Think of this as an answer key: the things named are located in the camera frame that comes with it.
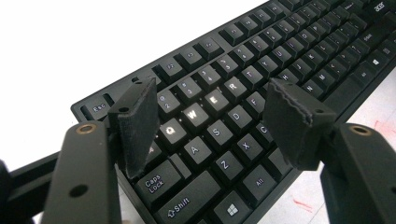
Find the computer keyboard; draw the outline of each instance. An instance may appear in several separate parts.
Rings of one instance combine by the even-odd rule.
[[[147,223],[255,223],[300,174],[262,122],[269,78],[297,83],[345,122],[395,67],[390,1],[279,0],[253,8],[72,105],[106,121],[155,77],[161,128],[145,173],[120,184]]]

